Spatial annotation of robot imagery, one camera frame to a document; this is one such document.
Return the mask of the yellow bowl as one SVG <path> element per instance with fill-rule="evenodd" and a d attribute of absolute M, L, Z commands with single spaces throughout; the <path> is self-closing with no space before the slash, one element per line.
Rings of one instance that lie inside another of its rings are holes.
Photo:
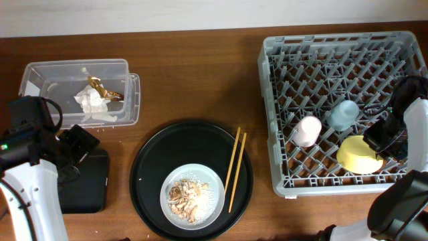
<path fill-rule="evenodd" d="M 362 135 L 345 138 L 338 149 L 336 159 L 343 168 L 356 174 L 374 173 L 384 162 L 384 159 L 364 142 Z"/>

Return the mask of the white tissue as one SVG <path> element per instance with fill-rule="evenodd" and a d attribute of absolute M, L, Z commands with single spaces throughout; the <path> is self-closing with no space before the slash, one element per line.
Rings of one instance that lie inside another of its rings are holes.
<path fill-rule="evenodd" d="M 98 91 L 90 85 L 87 85 L 82 91 L 77 93 L 74 99 L 85 113 L 82 122 L 85 122 L 89 118 L 99 121 L 116 122 L 116 116 L 107 114 L 107 104 L 110 100 L 101 97 Z"/>

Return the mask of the light blue cup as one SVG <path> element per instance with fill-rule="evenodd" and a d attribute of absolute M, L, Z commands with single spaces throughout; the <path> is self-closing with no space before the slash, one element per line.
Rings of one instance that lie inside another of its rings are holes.
<path fill-rule="evenodd" d="M 355 123 L 359 114 L 357 103 L 344 100 L 332 109 L 327 119 L 328 125 L 335 131 L 345 131 Z"/>

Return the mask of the gold snack wrapper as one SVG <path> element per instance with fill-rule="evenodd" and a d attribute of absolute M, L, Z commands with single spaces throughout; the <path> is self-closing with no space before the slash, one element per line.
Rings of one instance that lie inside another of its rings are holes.
<path fill-rule="evenodd" d="M 97 77 L 89 76 L 88 77 L 88 83 L 92 88 L 97 90 L 97 92 L 100 94 L 100 96 L 102 98 L 106 98 L 106 99 L 111 100 L 111 101 L 123 101 L 124 100 L 123 94 L 119 94 L 117 92 L 113 92 L 111 90 L 105 89 L 102 86 L 101 79 L 99 79 Z"/>

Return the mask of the pink cup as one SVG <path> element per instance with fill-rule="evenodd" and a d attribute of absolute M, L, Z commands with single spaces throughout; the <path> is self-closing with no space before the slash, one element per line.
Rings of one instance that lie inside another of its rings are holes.
<path fill-rule="evenodd" d="M 297 134 L 293 142 L 300 147 L 311 147 L 315 144 L 322 129 L 320 120 L 315 116 L 305 116 L 296 126 Z"/>

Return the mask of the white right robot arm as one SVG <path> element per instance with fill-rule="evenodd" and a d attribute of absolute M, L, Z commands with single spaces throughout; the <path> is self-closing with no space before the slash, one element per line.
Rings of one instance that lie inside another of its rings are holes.
<path fill-rule="evenodd" d="M 427 100 L 418 98 L 404 112 L 408 133 L 407 174 L 370 207 L 368 216 L 348 226 L 331 225 L 317 240 L 427 239 Z"/>

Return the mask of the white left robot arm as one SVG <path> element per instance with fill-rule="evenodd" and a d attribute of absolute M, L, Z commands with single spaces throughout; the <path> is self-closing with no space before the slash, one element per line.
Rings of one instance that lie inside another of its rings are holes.
<path fill-rule="evenodd" d="M 80 176 L 76 165 L 99 140 L 79 125 L 61 131 L 40 96 L 9 103 L 12 127 L 1 137 L 1 191 L 17 240 L 67 240 L 58 185 Z"/>

